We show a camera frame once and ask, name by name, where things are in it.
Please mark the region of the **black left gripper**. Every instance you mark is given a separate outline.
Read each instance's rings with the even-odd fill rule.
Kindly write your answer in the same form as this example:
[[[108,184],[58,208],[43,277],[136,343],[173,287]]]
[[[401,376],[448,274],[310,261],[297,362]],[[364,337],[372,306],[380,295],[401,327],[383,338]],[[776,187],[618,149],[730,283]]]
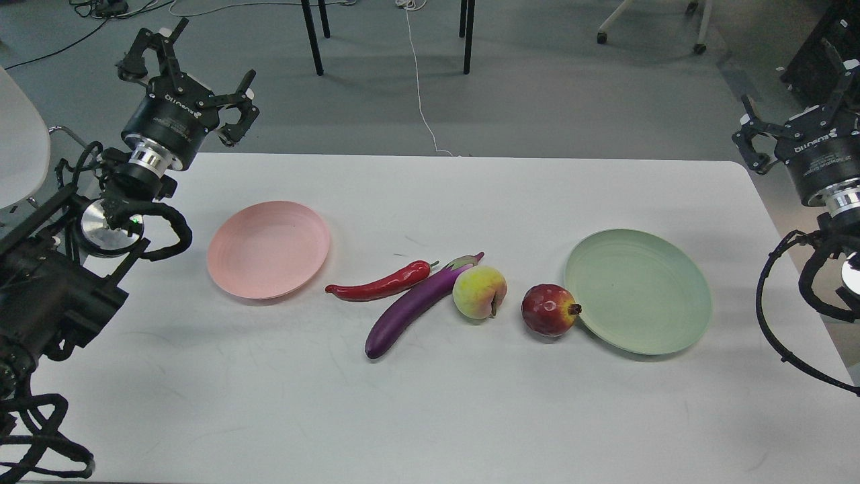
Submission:
[[[160,76],[151,77],[146,95],[121,131],[127,147],[148,140],[169,151],[169,169],[187,171],[194,161],[207,132],[217,134],[225,147],[234,147],[248,134],[260,114],[250,89],[256,77],[251,69],[240,80],[236,91],[215,95],[206,85],[185,74],[175,54],[175,43],[189,24],[187,18],[164,34],[142,28],[131,47],[117,64],[119,79],[142,85],[148,77],[145,53],[154,52]],[[224,122],[221,116],[234,112],[237,119]]]

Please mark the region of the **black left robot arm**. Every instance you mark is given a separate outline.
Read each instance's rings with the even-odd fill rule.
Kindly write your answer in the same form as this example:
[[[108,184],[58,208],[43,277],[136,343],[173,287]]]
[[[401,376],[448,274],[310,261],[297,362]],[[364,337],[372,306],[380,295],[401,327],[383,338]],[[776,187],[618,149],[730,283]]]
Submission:
[[[118,76],[144,86],[126,123],[126,151],[84,145],[74,163],[55,169],[58,189],[2,238],[2,445],[24,447],[2,463],[2,482],[28,474],[86,479],[93,454],[60,432],[69,404],[58,393],[35,395],[41,359],[65,361],[88,346],[117,315],[128,294],[120,282],[138,261],[161,261],[191,246],[185,217],[165,203],[203,141],[217,134],[239,143],[260,114],[250,85],[215,94],[181,70],[175,44],[188,25],[143,28],[117,64]]]

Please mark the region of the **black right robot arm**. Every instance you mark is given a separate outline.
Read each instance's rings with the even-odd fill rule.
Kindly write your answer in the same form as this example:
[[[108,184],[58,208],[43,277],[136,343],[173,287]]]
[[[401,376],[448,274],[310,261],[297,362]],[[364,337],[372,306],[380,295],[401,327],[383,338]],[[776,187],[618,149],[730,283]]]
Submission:
[[[744,116],[732,140],[747,169],[764,175],[780,163],[804,206],[821,206],[814,232],[793,230],[767,256],[755,289],[755,312],[761,333],[783,362],[836,388],[858,395],[853,384],[841,382],[804,362],[787,349],[771,331],[763,305],[765,282],[774,264],[796,245],[807,245],[813,253],[800,272],[798,290],[809,307],[831,319],[858,322],[859,254],[859,151],[858,151],[858,60],[842,59],[834,47],[826,50],[836,71],[836,81],[821,102],[805,108],[783,124],[762,120],[755,102],[741,96]],[[843,306],[821,300],[814,282],[829,261],[841,261],[841,285],[835,294]]]

